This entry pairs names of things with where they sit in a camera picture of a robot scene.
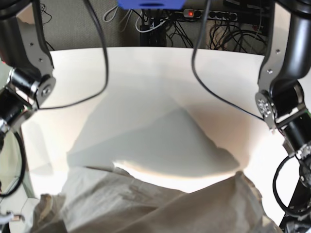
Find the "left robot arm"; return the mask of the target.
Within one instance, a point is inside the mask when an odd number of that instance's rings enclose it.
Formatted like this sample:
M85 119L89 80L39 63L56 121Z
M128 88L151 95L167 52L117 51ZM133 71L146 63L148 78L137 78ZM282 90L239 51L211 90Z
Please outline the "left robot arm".
M308 233L311 230L311 114L299 80L311 69L311 3L274 0L270 14L256 105L268 128L283 136L287 152L272 181L274 197L284 211L280 228L285 233ZM299 180L289 205L285 205L276 182L281 169L293 158L299 164Z

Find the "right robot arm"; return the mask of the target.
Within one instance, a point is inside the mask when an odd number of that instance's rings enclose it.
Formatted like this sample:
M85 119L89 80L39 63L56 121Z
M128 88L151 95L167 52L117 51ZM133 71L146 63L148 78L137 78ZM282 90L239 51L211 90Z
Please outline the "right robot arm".
M18 181L1 198L13 195L23 182L26 170L25 147L18 129L49 97L56 79L46 45L38 0L0 2L0 58L11 69L0 89L0 144L12 131L21 154Z

